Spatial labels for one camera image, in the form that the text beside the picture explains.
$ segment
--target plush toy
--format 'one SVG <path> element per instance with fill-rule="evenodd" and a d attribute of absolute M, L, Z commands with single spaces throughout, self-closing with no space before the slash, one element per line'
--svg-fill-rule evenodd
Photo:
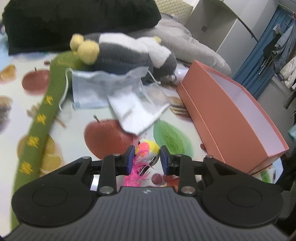
<path fill-rule="evenodd" d="M 159 159 L 160 147 L 153 141 L 141 139 L 135 151 L 131 174 L 124 178 L 124 186 L 140 187 L 142 180 L 146 180 L 149 172 L 142 174 L 142 170 L 152 167 Z"/>
<path fill-rule="evenodd" d="M 65 78 L 67 68 L 74 70 L 88 70 L 72 51 L 59 54 L 50 65 L 50 84 L 42 103 L 35 115 L 34 121 L 25 139 L 25 145 L 19 158 L 13 191 L 39 177 L 44 149 L 49 138 L 52 122 L 65 97 L 67 86 L 71 86 L 71 75 Z M 11 228 L 14 229 L 18 221 L 11 213 Z"/>
<path fill-rule="evenodd" d="M 70 47 L 93 71 L 126 74 L 136 67 L 148 66 L 154 76 L 160 77 L 173 74 L 177 66 L 175 55 L 160 41 L 158 37 L 134 39 L 122 33 L 74 34 Z"/>
<path fill-rule="evenodd" d="M 136 148 L 136 154 L 140 150 L 147 150 L 145 152 L 140 153 L 140 156 L 137 162 L 146 162 L 149 163 L 154 157 L 154 161 L 150 163 L 151 166 L 155 165 L 159 159 L 160 155 L 160 147 L 154 142 L 147 139 L 139 140 L 139 145 Z"/>

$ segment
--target metal screw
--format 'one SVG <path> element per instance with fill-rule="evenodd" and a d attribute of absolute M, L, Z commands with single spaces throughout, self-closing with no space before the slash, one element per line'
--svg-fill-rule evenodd
<path fill-rule="evenodd" d="M 103 194 L 110 194 L 114 191 L 114 188 L 113 187 L 110 187 L 110 186 L 103 186 L 100 188 L 100 192 L 103 193 Z"/>
<path fill-rule="evenodd" d="M 195 188 L 191 186 L 185 186 L 181 188 L 181 192 L 185 194 L 192 194 L 195 192 Z"/>

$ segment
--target black blanket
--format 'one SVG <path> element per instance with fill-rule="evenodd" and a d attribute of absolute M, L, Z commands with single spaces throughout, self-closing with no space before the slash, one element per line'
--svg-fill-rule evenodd
<path fill-rule="evenodd" d="M 161 19 L 154 0 L 10 0 L 2 17 L 9 54 L 64 51 L 74 33 L 128 33 Z"/>

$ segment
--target ear loop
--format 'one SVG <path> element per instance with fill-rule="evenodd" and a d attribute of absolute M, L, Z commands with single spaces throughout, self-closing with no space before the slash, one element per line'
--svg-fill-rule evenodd
<path fill-rule="evenodd" d="M 63 95 L 62 95 L 62 97 L 61 97 L 61 100 L 59 101 L 59 109 L 60 109 L 61 113 L 63 113 L 63 114 L 67 114 L 67 115 L 68 115 L 68 118 L 67 118 L 67 119 L 69 119 L 69 116 L 70 116 L 70 118 L 71 118 L 72 111 L 71 111 L 71 110 L 70 110 L 70 111 L 68 111 L 68 110 L 63 110 L 62 107 L 61 107 L 61 105 L 62 105 L 63 102 L 65 101 L 66 96 L 67 96 L 67 92 L 68 92 L 68 89 L 69 89 L 68 73 L 69 73 L 69 72 L 72 72 L 72 71 L 73 71 L 73 70 L 72 70 L 71 68 L 67 68 L 67 69 L 65 70 L 66 86 L 65 86 L 64 93 L 63 93 Z"/>
<path fill-rule="evenodd" d="M 157 84 L 157 87 L 162 91 L 162 89 L 159 87 L 159 85 L 161 84 L 160 81 L 157 81 L 154 76 L 152 75 L 152 73 L 148 70 L 148 73 L 150 74 L 151 78 L 153 79 L 153 81 Z M 155 105 L 155 103 L 151 100 L 151 98 L 148 96 L 145 88 L 143 88 L 143 83 L 141 81 L 141 87 L 142 87 L 142 92 L 143 92 L 143 95 L 146 97 L 146 99 L 152 104 L 152 105 Z"/>
<path fill-rule="evenodd" d="M 158 85 L 161 84 L 160 81 L 157 81 L 157 80 L 154 78 L 154 76 L 152 75 L 152 73 L 150 72 L 150 70 L 148 70 L 148 74 L 151 76 L 151 78 L 153 79 L 153 81 L 154 81 L 155 83 L 157 83 Z"/>

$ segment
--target denim jacket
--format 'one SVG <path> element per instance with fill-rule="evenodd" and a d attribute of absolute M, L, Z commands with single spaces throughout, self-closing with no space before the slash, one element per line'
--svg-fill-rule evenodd
<path fill-rule="evenodd" d="M 280 70 L 285 66 L 287 58 L 292 52 L 296 41 L 296 20 L 293 21 L 292 25 L 287 31 L 281 36 L 276 43 L 275 51 L 272 51 L 274 60 L 274 70 L 279 73 Z"/>

